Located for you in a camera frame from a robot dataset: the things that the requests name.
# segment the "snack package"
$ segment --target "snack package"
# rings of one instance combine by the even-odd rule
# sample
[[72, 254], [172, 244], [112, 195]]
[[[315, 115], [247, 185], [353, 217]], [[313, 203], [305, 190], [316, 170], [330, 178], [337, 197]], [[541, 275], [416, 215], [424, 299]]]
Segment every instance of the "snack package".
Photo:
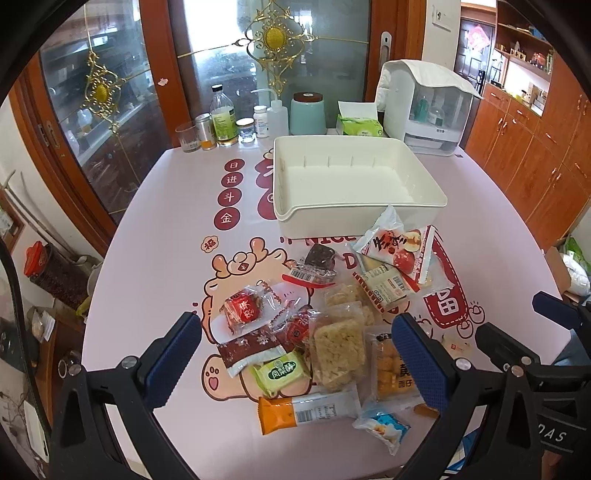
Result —
[[392, 342], [391, 333], [368, 333], [371, 341], [372, 398], [388, 400], [404, 393], [416, 393], [414, 380]]
[[287, 353], [268, 325], [228, 343], [219, 343], [217, 349], [230, 378], [249, 365], [262, 364]]
[[264, 365], [254, 365], [251, 371], [268, 398], [275, 397], [279, 390], [300, 378], [310, 378], [308, 367], [297, 352], [287, 353]]
[[395, 266], [412, 282], [421, 284], [427, 279], [434, 235], [433, 225], [405, 231], [396, 210], [389, 205], [353, 249]]
[[388, 264], [382, 264], [362, 275], [355, 272], [353, 278], [359, 283], [367, 298], [382, 313], [413, 294], [398, 269]]
[[325, 288], [335, 284], [336, 252], [321, 244], [314, 244], [306, 259], [294, 262], [291, 271], [283, 274], [285, 281], [309, 288]]
[[267, 400], [259, 397], [258, 415], [263, 435], [303, 423], [357, 416], [361, 412], [357, 386], [335, 393], [312, 393], [301, 397]]
[[368, 296], [363, 292], [362, 287], [358, 283], [340, 283], [327, 288], [324, 293], [324, 302], [327, 307], [354, 301], [361, 302], [366, 325], [375, 325], [380, 321], [381, 318], [378, 312], [374, 310]]
[[310, 321], [322, 314], [303, 301], [291, 301], [270, 324], [271, 331], [277, 336], [286, 351], [294, 348], [304, 349], [308, 341]]
[[230, 330], [240, 333], [245, 325], [260, 318], [271, 321], [281, 305], [281, 297], [266, 282], [261, 282], [254, 287], [246, 286], [226, 299], [220, 313], [226, 315]]
[[327, 308], [323, 313], [310, 323], [314, 379], [328, 390], [338, 390], [365, 375], [365, 318], [358, 301]]
[[364, 406], [361, 418], [353, 422], [353, 427], [366, 430], [382, 440], [388, 446], [390, 455], [396, 455], [402, 439], [410, 429], [409, 426], [398, 421], [392, 413], [379, 408], [379, 404], [375, 404], [375, 408], [368, 411]]

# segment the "green snack package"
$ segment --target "green snack package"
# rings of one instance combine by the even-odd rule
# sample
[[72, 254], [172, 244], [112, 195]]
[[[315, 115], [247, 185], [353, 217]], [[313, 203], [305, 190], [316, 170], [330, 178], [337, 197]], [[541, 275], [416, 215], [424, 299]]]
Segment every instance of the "green snack package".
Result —
[[264, 365], [251, 367], [256, 383], [268, 398], [300, 378], [310, 378], [310, 372], [301, 355], [290, 352]]

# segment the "metal can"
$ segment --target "metal can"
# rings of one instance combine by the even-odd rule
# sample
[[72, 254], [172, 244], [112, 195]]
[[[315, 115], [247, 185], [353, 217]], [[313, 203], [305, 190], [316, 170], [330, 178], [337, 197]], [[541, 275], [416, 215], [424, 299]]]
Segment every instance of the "metal can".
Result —
[[199, 143], [204, 150], [211, 150], [217, 147], [217, 138], [213, 129], [212, 116], [209, 113], [203, 113], [195, 119]]

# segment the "shelf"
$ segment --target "shelf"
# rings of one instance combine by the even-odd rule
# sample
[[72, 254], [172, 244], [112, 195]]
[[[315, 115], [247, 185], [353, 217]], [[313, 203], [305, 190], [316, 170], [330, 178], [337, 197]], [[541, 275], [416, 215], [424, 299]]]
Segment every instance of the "shelf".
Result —
[[515, 28], [513, 25], [506, 25], [504, 23], [499, 23], [499, 27], [507, 28], [508, 30], [512, 30], [514, 32], [517, 32], [518, 34], [523, 35], [524, 37], [533, 38], [534, 40], [540, 42], [541, 44], [544, 44], [547, 47], [552, 48], [552, 45], [549, 42], [547, 42], [546, 40], [542, 40], [541, 38], [535, 37], [531, 33], [529, 33], [528, 31], [520, 30], [519, 28]]
[[521, 60], [521, 59], [515, 57], [514, 55], [511, 55], [510, 53], [508, 53], [506, 51], [499, 50], [498, 48], [495, 48], [495, 50], [497, 52], [499, 52], [501, 55], [503, 55], [504, 57], [507, 57], [509, 59], [509, 61], [512, 61], [513, 63], [519, 65], [520, 67], [523, 67], [526, 70], [529, 70], [534, 75], [537, 75], [543, 81], [549, 82], [552, 79], [552, 75], [551, 74], [546, 73], [544, 70], [539, 69], [535, 65], [532, 65], [531, 63], [529, 63], [528, 61]]

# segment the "label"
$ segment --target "label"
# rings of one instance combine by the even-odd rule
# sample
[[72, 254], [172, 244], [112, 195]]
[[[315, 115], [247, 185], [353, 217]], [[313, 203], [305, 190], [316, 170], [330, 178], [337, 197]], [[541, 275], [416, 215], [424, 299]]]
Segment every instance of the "label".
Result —
[[222, 113], [213, 113], [212, 118], [218, 140], [230, 140], [238, 135], [234, 109]]

